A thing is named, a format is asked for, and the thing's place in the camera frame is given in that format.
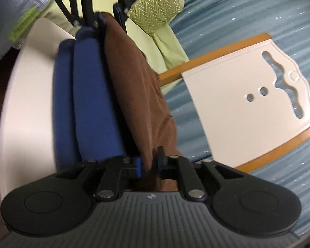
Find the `green pillow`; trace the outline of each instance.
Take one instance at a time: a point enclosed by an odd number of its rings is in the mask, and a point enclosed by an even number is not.
[[[128,17],[147,34],[169,23],[184,7],[184,0],[139,0]]]

